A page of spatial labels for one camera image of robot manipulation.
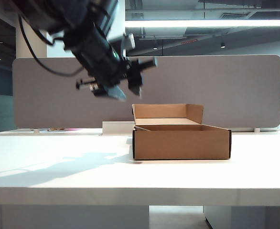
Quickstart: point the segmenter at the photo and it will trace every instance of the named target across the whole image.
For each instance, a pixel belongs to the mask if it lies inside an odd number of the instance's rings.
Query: black cable
[[[51,46],[54,46],[55,42],[50,42],[48,39],[46,39],[43,34],[37,30],[37,29],[34,29],[32,26],[31,26],[32,30],[36,33],[37,37],[40,38],[40,40],[42,40],[44,43],[48,44],[48,45],[51,45]]]
[[[48,68],[47,66],[45,66],[45,65],[37,58],[36,54],[34,53],[32,47],[31,47],[31,44],[30,44],[29,40],[28,40],[27,37],[26,37],[26,34],[25,34],[25,31],[24,31],[24,27],[23,27],[23,22],[22,22],[21,16],[18,16],[18,19],[19,19],[19,25],[20,25],[20,30],[21,30],[22,36],[23,36],[23,38],[24,38],[24,40],[25,40],[25,43],[26,43],[27,47],[28,47],[29,50],[30,50],[30,53],[32,54],[32,56],[33,56],[33,58],[36,60],[36,62],[37,62],[40,66],[42,66],[45,70],[47,70],[47,71],[49,71],[49,72],[51,72],[51,73],[53,73],[53,74],[56,74],[56,75],[65,76],[65,77],[70,77],[70,76],[75,76],[76,74],[80,73],[80,72],[84,69],[84,67],[82,66],[82,67],[80,67],[79,69],[77,69],[77,70],[76,70],[75,72],[73,72],[73,73],[61,73],[61,72],[54,71],[54,70]]]

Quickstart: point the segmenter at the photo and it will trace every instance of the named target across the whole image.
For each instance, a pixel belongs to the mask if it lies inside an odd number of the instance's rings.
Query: fluorescent light
[[[280,26],[280,20],[179,20],[179,21],[125,21],[127,28],[228,28],[228,27],[262,27]]]

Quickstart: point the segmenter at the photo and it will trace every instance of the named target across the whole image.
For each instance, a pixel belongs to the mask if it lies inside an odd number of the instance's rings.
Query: open cardboard box
[[[229,159],[231,130],[202,125],[203,110],[196,104],[133,104],[134,159]]]

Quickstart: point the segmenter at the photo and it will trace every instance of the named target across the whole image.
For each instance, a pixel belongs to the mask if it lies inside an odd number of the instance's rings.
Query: box flap
[[[135,118],[186,118],[186,104],[133,104]]]
[[[186,108],[187,108],[187,118],[201,124],[203,118],[204,106],[197,105],[197,104],[187,104]]]
[[[194,125],[202,123],[204,107],[196,104],[133,104],[136,125]]]

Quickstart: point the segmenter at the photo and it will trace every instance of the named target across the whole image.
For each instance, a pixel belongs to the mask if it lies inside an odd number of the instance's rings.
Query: ceiling pipe
[[[223,9],[172,9],[172,10],[125,10],[126,13],[190,13],[190,12],[280,12],[280,8],[223,8]]]

